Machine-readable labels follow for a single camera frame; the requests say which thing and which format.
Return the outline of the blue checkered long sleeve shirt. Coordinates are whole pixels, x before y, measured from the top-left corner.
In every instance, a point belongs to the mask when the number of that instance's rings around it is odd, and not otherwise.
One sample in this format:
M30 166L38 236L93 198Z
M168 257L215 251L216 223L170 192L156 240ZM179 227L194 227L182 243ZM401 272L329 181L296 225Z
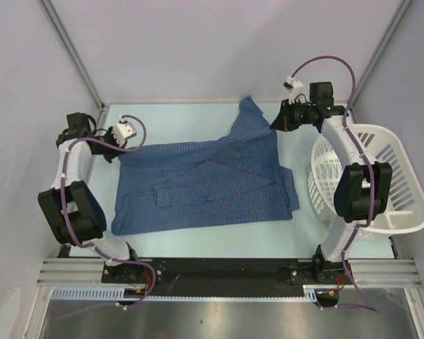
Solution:
M300 207L276 132L250 97L218 140L147 145L119 161L117 236L290 220Z

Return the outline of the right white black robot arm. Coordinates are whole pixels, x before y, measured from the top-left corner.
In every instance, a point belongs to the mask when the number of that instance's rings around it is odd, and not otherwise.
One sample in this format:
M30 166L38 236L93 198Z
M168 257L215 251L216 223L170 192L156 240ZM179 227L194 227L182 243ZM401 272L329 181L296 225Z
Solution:
M392 178L391 165L368 153L347 122L349 109L335 105L330 82L305 86L294 77L284 82L289 96L271 124L277 131L291 132L312 125L329 142L341 163L342 175L334 192L336 218L326 239L312 257L314 281L329 283L346 271L346 257L360 230L385 212Z

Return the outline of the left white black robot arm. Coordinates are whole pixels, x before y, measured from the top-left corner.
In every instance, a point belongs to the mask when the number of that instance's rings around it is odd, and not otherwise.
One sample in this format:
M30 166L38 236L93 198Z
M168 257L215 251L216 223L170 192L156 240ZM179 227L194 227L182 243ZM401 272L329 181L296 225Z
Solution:
M92 157L102 156L107 162L140 146L129 147L136 137L135 125L143 122L132 115L122 115L118 122L101 130L89 114L67 115L67 127L56 140L59 164L56 177L37 202L60 244L87 249L103 259L107 266L117 266L118 275L132 283L142 274L134 249L107 228L105 212L87 180L87 166Z

